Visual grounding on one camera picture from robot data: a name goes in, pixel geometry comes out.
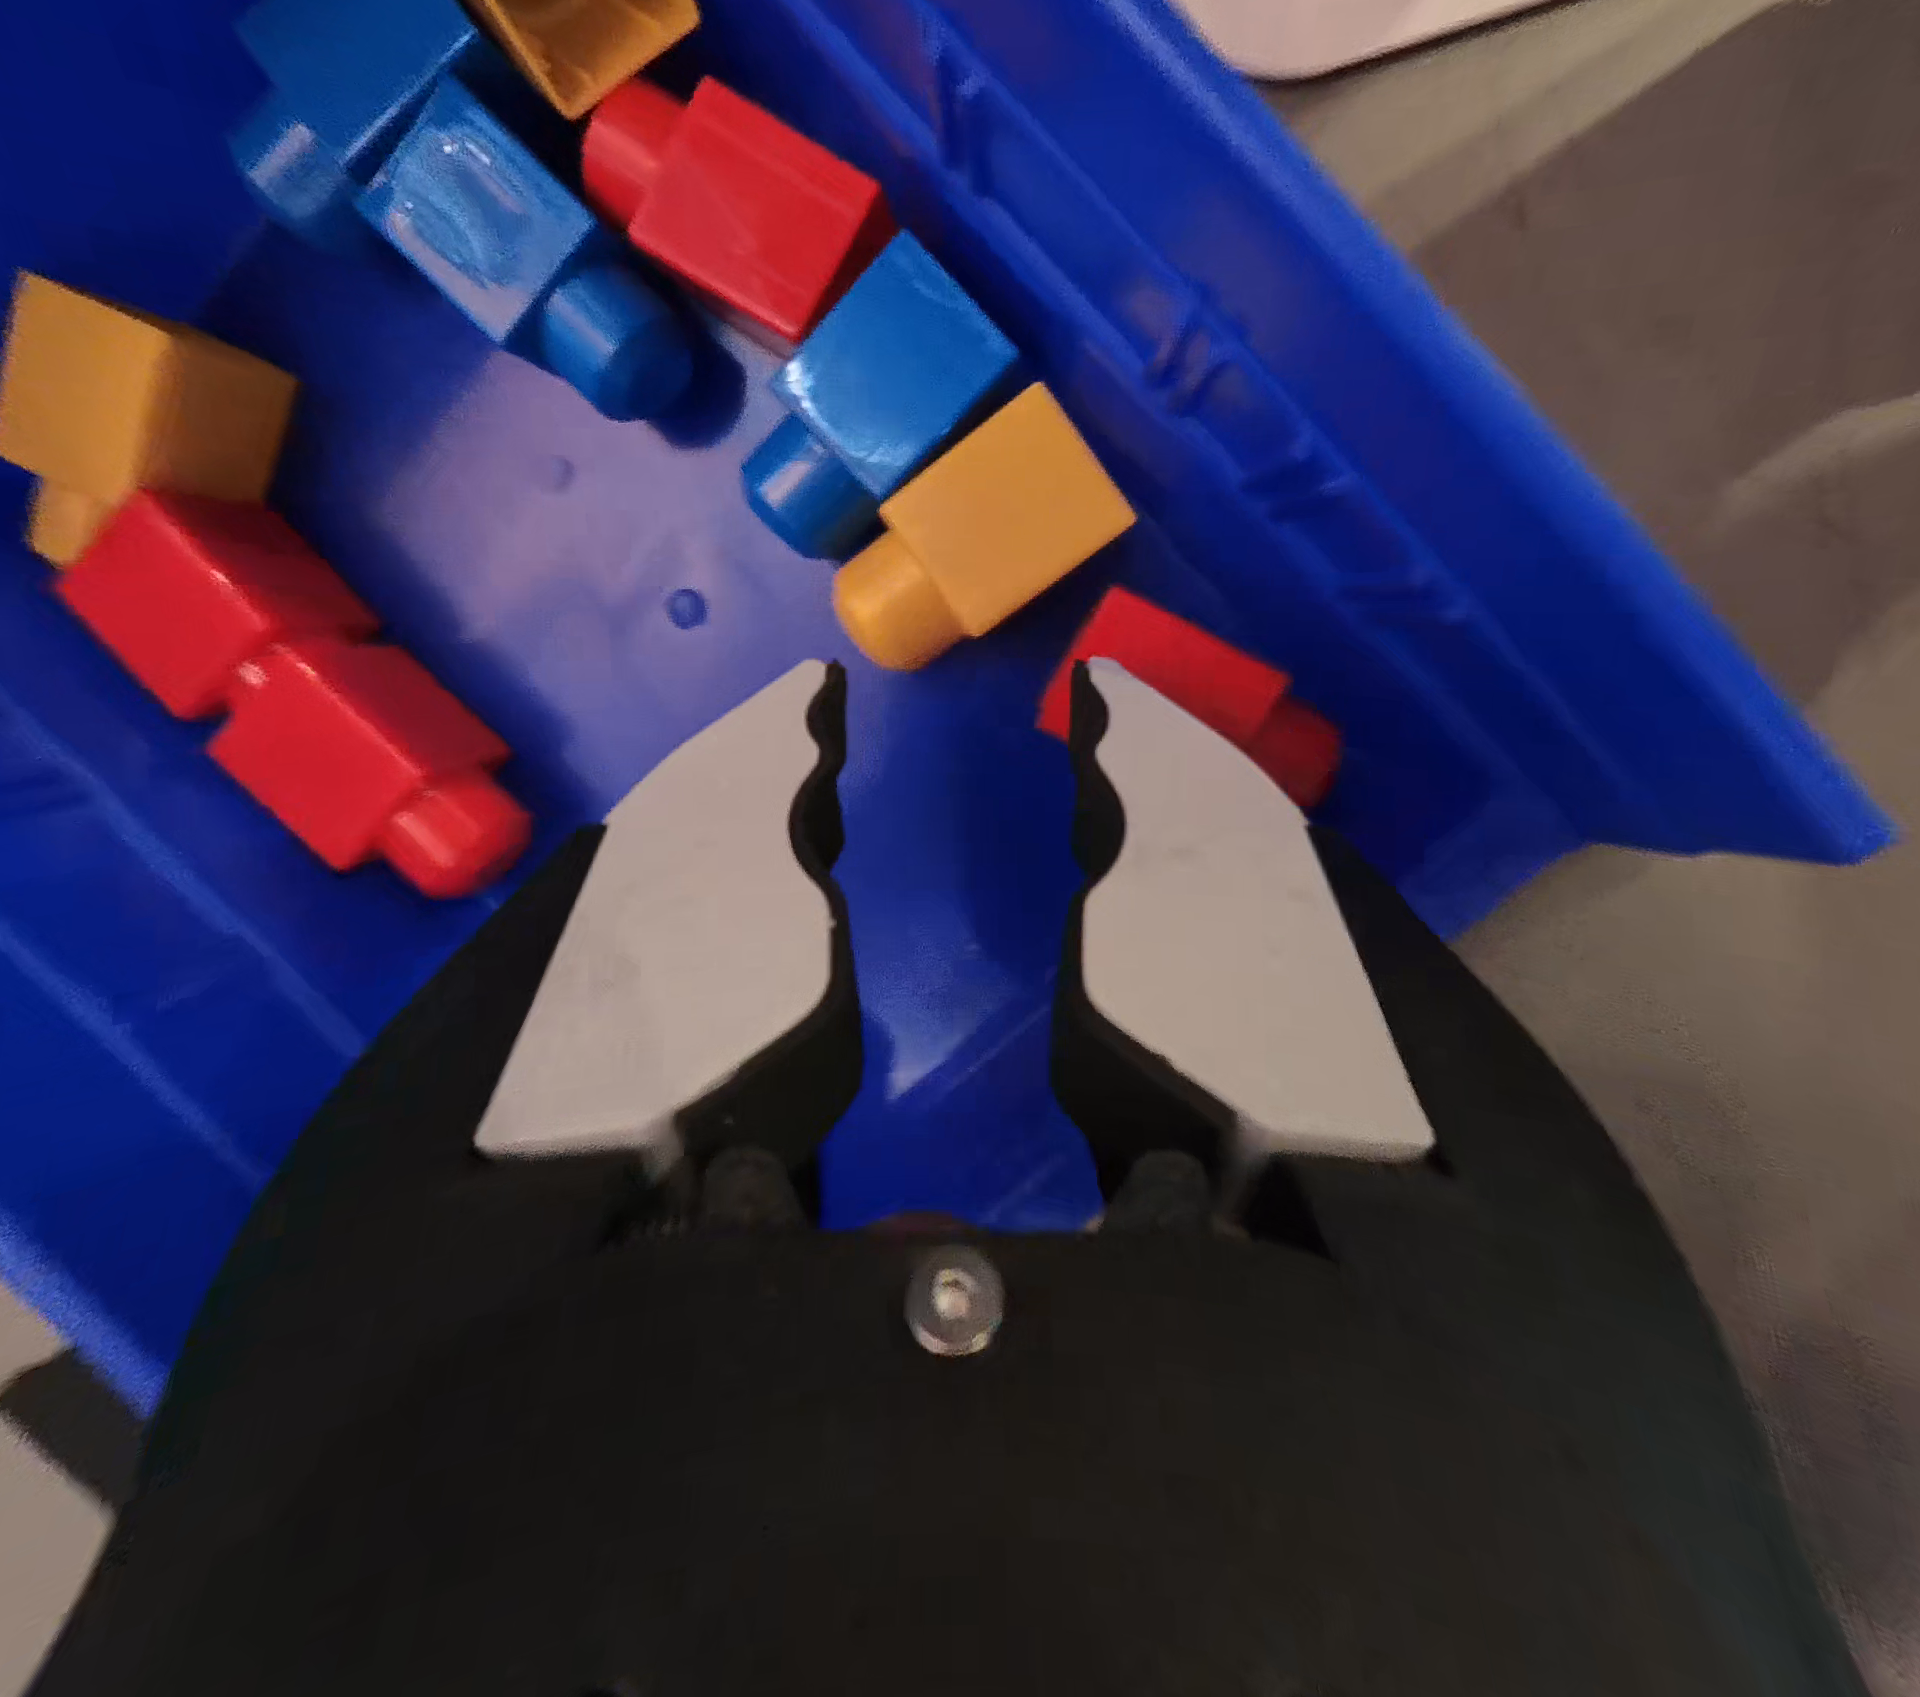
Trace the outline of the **grey desk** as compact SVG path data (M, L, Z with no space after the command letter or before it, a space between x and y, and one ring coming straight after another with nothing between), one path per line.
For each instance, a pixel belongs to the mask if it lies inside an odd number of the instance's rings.
M1464 932L1916 1692L1916 0L1575 0L1300 80L1166 1L1893 823L1845 866L1586 845ZM5 1274L145 1410L348 1058L561 843L469 903L324 869L61 606L26 497L6 465Z

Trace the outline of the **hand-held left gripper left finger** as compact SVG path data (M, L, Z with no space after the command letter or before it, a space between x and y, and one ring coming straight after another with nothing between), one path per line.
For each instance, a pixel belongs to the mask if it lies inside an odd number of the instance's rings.
M630 1156L699 1224L814 1224L862 1082L847 668L807 659L608 812L475 1142Z

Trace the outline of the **blue plastic bin with tag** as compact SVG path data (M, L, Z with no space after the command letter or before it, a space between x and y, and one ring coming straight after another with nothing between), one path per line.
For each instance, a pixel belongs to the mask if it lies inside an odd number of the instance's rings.
M391 251L263 218L255 0L5 0L5 286L180 318L303 385L277 501L503 735L538 864L805 659L848 671L879 1061L826 1216L1092 1216L1045 1101L1072 769L1034 715L1105 582L1290 672L1330 821L1454 936L1586 845L1859 864L1894 825L1496 359L1166 0L699 0L715 69L875 172L1138 513L918 676L746 507L774 359L718 328L679 431L612 423Z

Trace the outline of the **pile of toy blocks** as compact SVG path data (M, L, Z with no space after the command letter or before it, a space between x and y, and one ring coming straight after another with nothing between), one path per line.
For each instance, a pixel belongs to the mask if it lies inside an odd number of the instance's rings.
M409 264L357 200L436 82L469 84L681 313L691 385L640 423L682 431L706 393L697 309L788 358L780 420L741 476L800 556L853 556L934 491L952 443L959 490L987 491L979 423L1008 474L1079 461L1086 494L1057 495L1049 537L1016 551L1014 526L972 524L972 573L1007 591L950 585L926 644L871 644L921 668L1134 513L1050 391L1014 391L1014 344L901 232L873 173L720 78L681 94L650 73L699 21L697 0L258 0L241 23L265 85L233 135L241 177L298 240ZM428 899L498 882L534 825L500 782L512 746L384 638L272 501L294 373L33 268L11 290L5 459L33 480L26 547L77 623L326 869L381 864Z

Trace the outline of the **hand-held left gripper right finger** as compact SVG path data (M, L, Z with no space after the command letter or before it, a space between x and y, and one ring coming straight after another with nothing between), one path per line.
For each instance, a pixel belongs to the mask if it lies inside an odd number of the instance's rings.
M1068 668L1079 888L1050 1089L1097 1224L1310 1224L1309 1163L1426 1168L1437 1133L1300 809L1112 659Z

